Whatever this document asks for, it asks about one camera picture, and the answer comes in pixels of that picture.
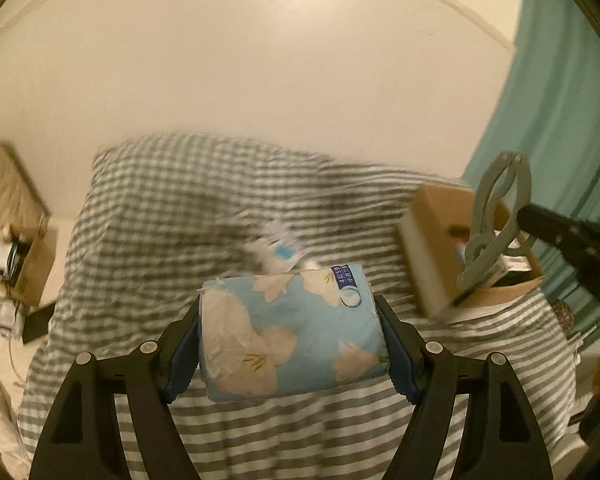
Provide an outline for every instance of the blue floral packaging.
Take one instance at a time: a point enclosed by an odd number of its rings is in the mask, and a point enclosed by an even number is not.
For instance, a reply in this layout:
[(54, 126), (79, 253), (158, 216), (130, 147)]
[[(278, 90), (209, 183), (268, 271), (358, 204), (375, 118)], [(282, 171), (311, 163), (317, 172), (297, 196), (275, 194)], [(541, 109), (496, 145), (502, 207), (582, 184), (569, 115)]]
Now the blue floral packaging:
[(205, 282), (200, 364), (215, 402), (289, 396), (385, 374), (358, 264)]

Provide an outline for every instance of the white wall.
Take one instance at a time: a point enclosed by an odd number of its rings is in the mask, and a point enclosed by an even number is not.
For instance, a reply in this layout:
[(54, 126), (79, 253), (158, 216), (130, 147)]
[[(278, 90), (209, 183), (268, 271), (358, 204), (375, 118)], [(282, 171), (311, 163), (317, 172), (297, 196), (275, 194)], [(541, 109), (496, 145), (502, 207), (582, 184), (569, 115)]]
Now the white wall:
[(62, 216), (99, 146), (173, 130), (459, 176), (512, 59), (493, 1), (9, 0), (0, 139)]

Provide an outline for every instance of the bed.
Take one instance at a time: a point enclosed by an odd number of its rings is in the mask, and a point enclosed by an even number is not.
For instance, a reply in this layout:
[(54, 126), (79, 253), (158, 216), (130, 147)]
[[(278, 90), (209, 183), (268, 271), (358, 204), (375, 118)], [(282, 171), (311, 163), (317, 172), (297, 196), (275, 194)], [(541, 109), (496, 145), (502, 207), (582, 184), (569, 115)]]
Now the bed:
[[(145, 137), (100, 152), (48, 341), (27, 375), (18, 424), (29, 453), (78, 353), (125, 354), (181, 317), (204, 280), (258, 272), (242, 246), (278, 219), (321, 264), (362, 263), (373, 293), (424, 339), (466, 356), (506, 354), (551, 454), (573, 403), (574, 349), (537, 290), (488, 318), (443, 326), (419, 316), (395, 224), (425, 180), (448, 182), (197, 134)], [(437, 478), (451, 475), (466, 404), (458, 397)], [(132, 477), (146, 478), (124, 397), (117, 409)], [(214, 404), (197, 374), (170, 409), (204, 480), (381, 478), (413, 411), (387, 376)]]

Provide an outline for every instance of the gray hanger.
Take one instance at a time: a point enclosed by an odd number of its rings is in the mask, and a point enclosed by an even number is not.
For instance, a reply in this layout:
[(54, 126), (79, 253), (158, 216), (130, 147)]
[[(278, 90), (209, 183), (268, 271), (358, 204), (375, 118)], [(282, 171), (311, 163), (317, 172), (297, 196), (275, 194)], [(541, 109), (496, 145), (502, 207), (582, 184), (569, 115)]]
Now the gray hanger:
[[(494, 191), (499, 178), (507, 171), (504, 183)], [(516, 201), (509, 220), (498, 234), (494, 231), (494, 216), (498, 201), (516, 184)], [(523, 153), (502, 152), (487, 168), (475, 192), (474, 217), (469, 241), (464, 250), (464, 271), (458, 274), (458, 287), (465, 291), (487, 273), (501, 254), (521, 256), (531, 250), (535, 237), (524, 240), (520, 247), (509, 245), (520, 233), (518, 211), (531, 202), (531, 170)]]

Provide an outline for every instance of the cardboard box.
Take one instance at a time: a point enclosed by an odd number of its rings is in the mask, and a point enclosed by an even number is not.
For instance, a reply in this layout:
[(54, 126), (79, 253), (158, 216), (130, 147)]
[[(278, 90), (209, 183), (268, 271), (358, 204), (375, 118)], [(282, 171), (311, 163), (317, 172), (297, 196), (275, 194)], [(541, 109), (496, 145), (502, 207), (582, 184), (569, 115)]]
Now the cardboard box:
[[(529, 253), (526, 255), (532, 269), (529, 281), (476, 288), (463, 298), (456, 283), (463, 264), (450, 231), (468, 229), (473, 212), (474, 192), (471, 189), (422, 184), (398, 224), (406, 263), (421, 307), (434, 319), (450, 322), (495, 314), (542, 281), (540, 263), (533, 253)], [(500, 202), (495, 213), (495, 228), (502, 229), (508, 219), (509, 211)]]
[[(10, 291), (10, 297), (28, 307), (35, 308), (40, 304), (46, 279), (54, 264), (54, 254), (43, 240), (43, 230), (13, 225), (10, 227), (11, 235), (14, 238), (23, 235), (28, 241), (31, 241), (31, 248), (24, 259), (18, 279)], [(7, 294), (6, 287), (1, 281), (0, 290), (3, 290), (5, 295)]]

